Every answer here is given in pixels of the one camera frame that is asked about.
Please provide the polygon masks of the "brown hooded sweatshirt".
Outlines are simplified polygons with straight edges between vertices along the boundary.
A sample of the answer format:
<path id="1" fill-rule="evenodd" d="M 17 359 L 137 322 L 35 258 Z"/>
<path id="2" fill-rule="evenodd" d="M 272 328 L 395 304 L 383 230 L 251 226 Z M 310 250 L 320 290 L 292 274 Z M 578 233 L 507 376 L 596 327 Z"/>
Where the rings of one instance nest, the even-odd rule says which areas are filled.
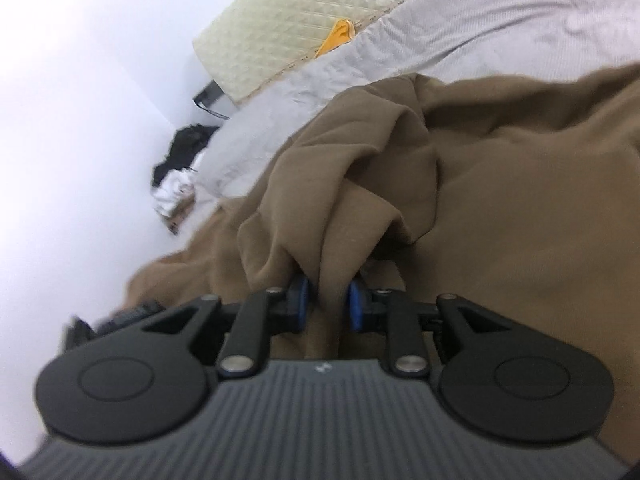
<path id="1" fill-rule="evenodd" d="M 453 292 L 611 371 L 604 442 L 639 457 L 639 69 L 570 84 L 384 79 L 336 96 L 247 196 L 131 279 L 124 304 L 240 301 L 304 272 L 318 294 L 279 358 L 375 356 L 343 318 L 349 282 Z"/>

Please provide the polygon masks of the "white clothes pile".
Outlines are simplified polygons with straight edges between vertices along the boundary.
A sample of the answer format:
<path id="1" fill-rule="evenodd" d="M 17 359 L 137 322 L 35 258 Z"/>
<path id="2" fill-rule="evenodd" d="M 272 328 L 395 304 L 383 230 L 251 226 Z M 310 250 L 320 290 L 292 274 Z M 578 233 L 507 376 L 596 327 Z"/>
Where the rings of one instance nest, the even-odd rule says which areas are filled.
<path id="1" fill-rule="evenodd" d="M 152 183 L 154 210 L 164 218 L 172 217 L 178 208 L 194 197 L 195 180 L 205 151 L 201 150 L 188 164 L 170 162 L 160 170 L 160 182 Z"/>

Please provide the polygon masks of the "cream quilted headboard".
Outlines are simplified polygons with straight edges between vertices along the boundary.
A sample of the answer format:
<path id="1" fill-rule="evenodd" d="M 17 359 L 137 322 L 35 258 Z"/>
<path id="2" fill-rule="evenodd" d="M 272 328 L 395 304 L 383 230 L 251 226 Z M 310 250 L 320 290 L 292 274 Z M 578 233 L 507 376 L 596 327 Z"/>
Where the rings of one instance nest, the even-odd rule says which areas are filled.
<path id="1" fill-rule="evenodd" d="M 313 58 L 341 18 L 359 32 L 404 1 L 234 0 L 193 40 L 193 50 L 240 104 Z"/>

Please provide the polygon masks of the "yellow cloth piece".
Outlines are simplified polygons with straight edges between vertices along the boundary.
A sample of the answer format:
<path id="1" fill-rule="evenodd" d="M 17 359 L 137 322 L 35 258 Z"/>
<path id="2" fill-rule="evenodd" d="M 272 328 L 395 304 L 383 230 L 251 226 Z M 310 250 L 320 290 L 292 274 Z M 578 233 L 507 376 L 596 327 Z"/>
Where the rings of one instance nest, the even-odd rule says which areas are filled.
<path id="1" fill-rule="evenodd" d="M 331 30 L 326 35 L 326 39 L 323 40 L 320 47 L 318 47 L 314 57 L 320 58 L 320 56 L 341 47 L 343 44 L 348 44 L 355 35 L 355 25 L 352 24 L 351 21 L 346 20 L 346 18 L 340 18 L 333 24 Z"/>

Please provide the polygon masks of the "white bed sheet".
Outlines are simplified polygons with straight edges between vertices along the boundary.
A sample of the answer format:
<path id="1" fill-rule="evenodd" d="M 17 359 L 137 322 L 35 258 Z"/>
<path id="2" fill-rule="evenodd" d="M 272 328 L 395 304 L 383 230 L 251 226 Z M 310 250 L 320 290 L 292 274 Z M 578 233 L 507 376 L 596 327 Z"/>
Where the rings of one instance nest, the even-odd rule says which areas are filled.
<path id="1" fill-rule="evenodd" d="M 195 196 L 246 194 L 282 144 L 348 88 L 408 73 L 568 81 L 638 58 L 639 0 L 407 0 L 244 104 L 210 140 Z"/>

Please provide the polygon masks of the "black metal frame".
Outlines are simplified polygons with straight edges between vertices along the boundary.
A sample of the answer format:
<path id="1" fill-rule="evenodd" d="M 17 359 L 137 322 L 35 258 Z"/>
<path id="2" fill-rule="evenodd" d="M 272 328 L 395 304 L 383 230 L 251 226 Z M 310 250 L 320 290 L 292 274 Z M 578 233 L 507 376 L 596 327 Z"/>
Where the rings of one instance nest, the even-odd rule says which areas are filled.
<path id="1" fill-rule="evenodd" d="M 228 115 L 219 113 L 214 109 L 215 103 L 225 95 L 226 94 L 224 93 L 224 90 L 219 87 L 219 84 L 217 84 L 216 81 L 212 80 L 209 84 L 206 84 L 206 86 L 200 92 L 198 92 L 196 96 L 192 98 L 192 102 L 197 108 L 209 114 L 210 116 L 213 116 L 220 120 L 228 120 Z"/>

